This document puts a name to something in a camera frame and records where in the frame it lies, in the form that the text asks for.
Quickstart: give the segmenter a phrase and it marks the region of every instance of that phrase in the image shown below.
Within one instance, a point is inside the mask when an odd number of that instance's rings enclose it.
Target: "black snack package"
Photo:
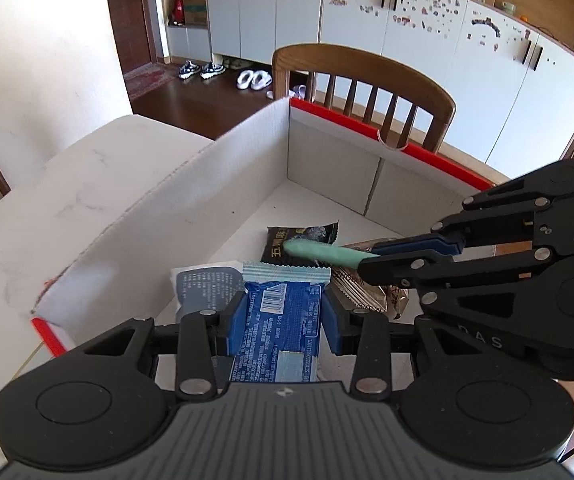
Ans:
[[[315,242],[333,244],[338,234],[338,222],[314,227],[268,227],[267,243],[261,262],[274,265],[291,265],[296,267],[329,267],[325,263],[289,256],[283,249],[285,240],[305,238]]]

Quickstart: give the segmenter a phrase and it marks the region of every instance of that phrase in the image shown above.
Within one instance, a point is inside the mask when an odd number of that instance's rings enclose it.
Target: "black and white sneaker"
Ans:
[[[209,79],[210,77],[222,74],[223,72],[225,72],[224,66],[217,65],[215,63],[207,63],[206,65],[203,65],[203,69],[201,70],[201,77],[203,79]]]
[[[197,74],[200,71],[201,71],[200,66],[196,65],[196,63],[188,59],[187,61],[185,61],[185,64],[182,65],[180,69],[178,69],[178,77],[180,79],[187,79],[188,77],[191,77],[192,75]]]

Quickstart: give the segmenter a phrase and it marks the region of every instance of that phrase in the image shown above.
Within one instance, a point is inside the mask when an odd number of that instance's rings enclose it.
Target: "wooden door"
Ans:
[[[467,0],[391,0],[382,55],[406,64],[445,87]],[[379,91],[375,110],[385,114],[391,94]],[[399,100],[394,118],[405,122],[411,103]],[[419,110],[414,127],[424,132],[432,116]]]
[[[385,38],[389,0],[322,0],[320,43],[340,44],[379,56]],[[317,77],[317,89],[325,91],[329,77]],[[345,99],[350,80],[336,79],[334,95]],[[365,106],[371,87],[358,83],[354,103]]]
[[[142,0],[107,0],[122,73],[151,61]]]
[[[276,0],[240,0],[240,57],[272,63],[276,49]]]
[[[214,54],[240,57],[238,0],[207,0],[211,49]]]
[[[445,142],[485,162],[509,116],[538,33],[468,1],[445,90],[456,114]]]
[[[318,43],[320,0],[276,0],[276,49]]]
[[[488,166],[515,178],[564,153],[574,136],[574,55],[540,36]]]

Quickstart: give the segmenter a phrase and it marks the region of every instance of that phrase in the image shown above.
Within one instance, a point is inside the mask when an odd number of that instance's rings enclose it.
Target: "red bottle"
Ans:
[[[185,24],[185,10],[184,10],[183,0],[176,0],[176,5],[174,6],[174,12],[171,17],[171,21],[174,25],[184,25]]]

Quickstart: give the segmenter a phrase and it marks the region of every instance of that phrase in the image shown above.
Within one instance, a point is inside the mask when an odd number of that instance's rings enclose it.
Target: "gray ribbed panel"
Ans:
[[[11,464],[0,480],[572,480],[549,463],[481,472],[412,440],[384,404],[347,396],[340,383],[233,383],[220,399],[184,406],[165,434],[121,464],[84,473]]]

